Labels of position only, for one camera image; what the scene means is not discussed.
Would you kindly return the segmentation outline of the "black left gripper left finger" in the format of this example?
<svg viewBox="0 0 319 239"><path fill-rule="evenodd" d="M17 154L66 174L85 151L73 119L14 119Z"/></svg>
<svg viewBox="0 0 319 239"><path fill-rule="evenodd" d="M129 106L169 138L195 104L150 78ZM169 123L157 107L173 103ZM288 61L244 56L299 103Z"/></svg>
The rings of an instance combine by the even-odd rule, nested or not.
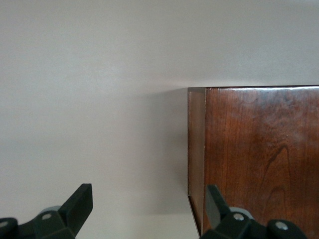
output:
<svg viewBox="0 0 319 239"><path fill-rule="evenodd" d="M27 223L0 218L0 239L76 239L92 210L92 185L82 184L62 206L48 208Z"/></svg>

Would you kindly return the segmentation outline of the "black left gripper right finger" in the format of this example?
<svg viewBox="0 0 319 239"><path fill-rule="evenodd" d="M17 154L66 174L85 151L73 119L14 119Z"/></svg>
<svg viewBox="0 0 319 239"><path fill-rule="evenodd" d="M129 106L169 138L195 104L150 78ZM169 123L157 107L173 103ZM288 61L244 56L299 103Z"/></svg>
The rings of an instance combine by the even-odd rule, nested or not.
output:
<svg viewBox="0 0 319 239"><path fill-rule="evenodd" d="M248 211L228 206L216 185L206 187L205 206L212 228L199 239L308 239L290 221L274 219L263 226Z"/></svg>

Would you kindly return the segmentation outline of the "dark wooden drawer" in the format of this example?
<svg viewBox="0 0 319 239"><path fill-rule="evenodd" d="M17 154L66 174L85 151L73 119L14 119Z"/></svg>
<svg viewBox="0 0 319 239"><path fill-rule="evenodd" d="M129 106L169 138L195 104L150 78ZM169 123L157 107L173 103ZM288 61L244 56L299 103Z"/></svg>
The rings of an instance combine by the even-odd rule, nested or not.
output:
<svg viewBox="0 0 319 239"><path fill-rule="evenodd" d="M205 90L187 91L187 191L196 229L204 218Z"/></svg>

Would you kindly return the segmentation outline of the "dark red wooden cabinet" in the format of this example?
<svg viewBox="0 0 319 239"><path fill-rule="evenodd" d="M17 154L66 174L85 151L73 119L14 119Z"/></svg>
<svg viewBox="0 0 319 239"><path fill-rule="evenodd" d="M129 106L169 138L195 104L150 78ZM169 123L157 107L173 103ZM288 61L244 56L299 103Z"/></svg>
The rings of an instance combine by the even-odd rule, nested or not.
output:
<svg viewBox="0 0 319 239"><path fill-rule="evenodd" d="M319 85L205 90L205 189L261 224L286 219L319 239Z"/></svg>

